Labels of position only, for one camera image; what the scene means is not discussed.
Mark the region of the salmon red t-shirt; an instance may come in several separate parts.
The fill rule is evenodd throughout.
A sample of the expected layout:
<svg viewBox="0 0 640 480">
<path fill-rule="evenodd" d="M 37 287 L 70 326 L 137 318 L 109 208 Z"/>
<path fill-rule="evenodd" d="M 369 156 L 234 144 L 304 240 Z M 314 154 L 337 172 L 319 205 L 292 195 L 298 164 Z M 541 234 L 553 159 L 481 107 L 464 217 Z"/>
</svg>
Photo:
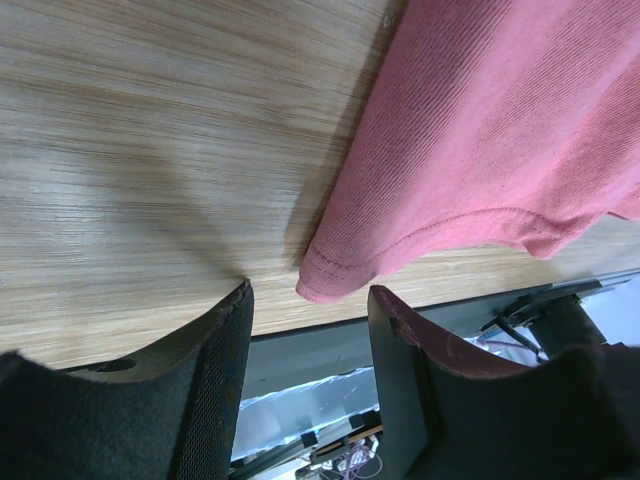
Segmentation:
<svg viewBox="0 0 640 480">
<path fill-rule="evenodd" d="M 547 259 L 639 217 L 635 1 L 411 1 L 297 293 L 324 303 L 440 250 Z"/>
</svg>

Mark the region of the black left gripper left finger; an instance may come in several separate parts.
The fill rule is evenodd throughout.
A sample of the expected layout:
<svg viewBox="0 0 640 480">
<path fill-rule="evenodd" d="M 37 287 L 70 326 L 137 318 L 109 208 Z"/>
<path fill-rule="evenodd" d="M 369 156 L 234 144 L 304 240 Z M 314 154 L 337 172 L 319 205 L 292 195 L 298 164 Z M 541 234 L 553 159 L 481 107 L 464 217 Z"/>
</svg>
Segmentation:
<svg viewBox="0 0 640 480">
<path fill-rule="evenodd" d="M 124 357 L 55 370 L 1 356 L 5 479 L 225 479 L 251 342 L 243 282 Z"/>
</svg>

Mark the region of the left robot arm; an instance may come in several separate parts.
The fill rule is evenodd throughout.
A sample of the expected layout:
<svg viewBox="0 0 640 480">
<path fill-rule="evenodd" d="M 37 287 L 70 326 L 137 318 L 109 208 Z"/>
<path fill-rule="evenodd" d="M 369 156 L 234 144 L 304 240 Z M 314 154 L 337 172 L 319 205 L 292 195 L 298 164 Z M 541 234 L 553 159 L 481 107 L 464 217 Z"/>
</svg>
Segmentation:
<svg viewBox="0 0 640 480">
<path fill-rule="evenodd" d="M 1 356 L 5 479 L 244 479 L 231 452 L 254 313 L 241 283 L 200 317 L 97 368 Z M 609 344 L 574 296 L 524 296 L 546 360 L 498 357 L 383 286 L 368 324 L 391 479 L 635 479 L 639 351 Z"/>
</svg>

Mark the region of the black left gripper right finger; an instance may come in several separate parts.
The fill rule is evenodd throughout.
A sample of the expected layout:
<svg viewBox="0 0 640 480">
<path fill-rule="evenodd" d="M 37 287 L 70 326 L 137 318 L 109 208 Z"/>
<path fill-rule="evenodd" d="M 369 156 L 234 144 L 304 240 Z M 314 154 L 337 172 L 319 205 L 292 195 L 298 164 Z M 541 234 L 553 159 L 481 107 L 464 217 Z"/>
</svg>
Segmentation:
<svg viewBox="0 0 640 480">
<path fill-rule="evenodd" d="M 577 296 L 522 298 L 493 319 L 533 333 L 546 360 L 501 358 L 389 289 L 368 298 L 392 479 L 635 479 L 639 351 L 607 343 Z"/>
</svg>

